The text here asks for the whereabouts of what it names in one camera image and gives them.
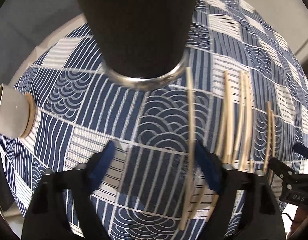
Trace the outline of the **person's hand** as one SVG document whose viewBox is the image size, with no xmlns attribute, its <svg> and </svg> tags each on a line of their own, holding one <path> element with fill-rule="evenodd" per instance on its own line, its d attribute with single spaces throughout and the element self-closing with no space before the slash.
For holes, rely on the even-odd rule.
<svg viewBox="0 0 308 240">
<path fill-rule="evenodd" d="M 297 208 L 287 239 L 308 239 L 308 210 Z"/>
</svg>

